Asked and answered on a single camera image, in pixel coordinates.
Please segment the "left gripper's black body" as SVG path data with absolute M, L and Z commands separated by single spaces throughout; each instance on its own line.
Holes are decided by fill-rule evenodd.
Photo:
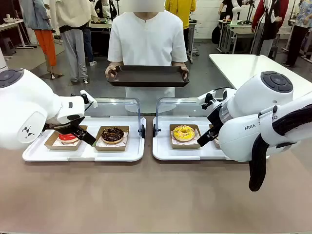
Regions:
M 80 117 L 79 115 L 70 115 L 67 117 L 69 120 L 68 123 L 55 126 L 57 131 L 80 131 L 80 123 L 85 119 L 84 116 Z

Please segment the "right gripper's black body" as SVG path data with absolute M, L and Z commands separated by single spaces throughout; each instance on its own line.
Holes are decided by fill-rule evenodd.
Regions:
M 223 126 L 223 123 L 220 119 L 219 113 L 220 113 L 221 106 L 216 107 L 208 116 L 207 119 L 212 124 L 211 132 L 213 134 L 218 134 L 221 127 Z

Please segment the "person's left hand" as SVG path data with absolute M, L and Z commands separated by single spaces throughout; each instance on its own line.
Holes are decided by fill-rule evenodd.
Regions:
M 188 77 L 188 74 L 189 74 L 189 70 L 188 70 L 186 64 L 185 63 L 176 62 L 175 66 L 178 66 L 178 67 L 181 68 L 181 70 L 182 70 L 182 77 L 185 80 Z

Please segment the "person's right hand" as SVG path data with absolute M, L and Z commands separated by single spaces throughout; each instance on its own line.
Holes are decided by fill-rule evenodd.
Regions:
M 111 62 L 105 70 L 105 76 L 107 79 L 114 78 L 117 74 L 116 67 L 122 66 L 123 62 Z

